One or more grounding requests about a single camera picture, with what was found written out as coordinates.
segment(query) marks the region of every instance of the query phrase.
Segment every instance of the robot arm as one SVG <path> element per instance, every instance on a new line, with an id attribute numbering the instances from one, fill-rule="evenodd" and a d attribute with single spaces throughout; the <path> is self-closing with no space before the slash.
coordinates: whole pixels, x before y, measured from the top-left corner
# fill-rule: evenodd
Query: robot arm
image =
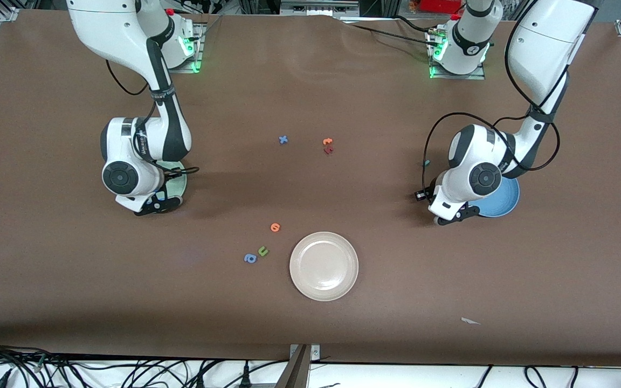
<path id="1" fill-rule="evenodd" d="M 136 212 L 162 187 L 155 161 L 180 161 L 191 138 L 174 85 L 157 42 L 149 39 L 128 0 L 67 0 L 71 21 L 83 44 L 104 59 L 145 78 L 159 118 L 115 118 L 101 135 L 103 182 L 119 204 Z"/>
<path id="2" fill-rule="evenodd" d="M 579 0 L 538 0 L 510 38 L 510 70 L 532 91 L 534 104 L 515 134 L 469 125 L 453 138 L 449 150 L 450 169 L 442 172 L 432 187 L 429 210 L 442 219 L 459 218 L 468 201 L 490 196 L 502 177 L 526 172 L 538 146 L 553 121 L 569 75 L 567 66 L 583 40 L 596 8 Z"/>
<path id="3" fill-rule="evenodd" d="M 162 9 L 160 0 L 135 0 L 135 7 L 143 32 L 155 41 L 170 69 L 193 57 L 193 21 Z"/>

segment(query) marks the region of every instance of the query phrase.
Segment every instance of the brown table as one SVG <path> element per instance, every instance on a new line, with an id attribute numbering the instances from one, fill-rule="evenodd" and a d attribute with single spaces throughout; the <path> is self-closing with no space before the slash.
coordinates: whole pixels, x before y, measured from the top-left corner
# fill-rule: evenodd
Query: brown table
<path id="1" fill-rule="evenodd" d="M 621 364 L 612 25 L 592 26 L 557 116 L 560 154 L 520 178 L 513 213 L 435 227 L 412 199 L 437 118 L 525 112 L 502 65 L 510 28 L 485 81 L 453 81 L 429 79 L 419 44 L 328 17 L 224 17 L 202 72 L 173 77 L 194 139 L 185 164 L 202 170 L 178 211 L 137 218 L 104 189 L 98 140 L 110 118 L 145 115 L 149 96 L 125 95 L 66 13 L 21 12 L 0 31 L 0 343 L 284 358 L 317 342 L 333 361 Z M 469 122 L 433 136 L 428 180 Z M 553 148 L 550 133 L 538 161 Z M 288 258 L 325 230 L 353 243 L 360 274 L 322 303 L 295 289 Z M 244 263 L 262 245 L 271 253 Z"/>

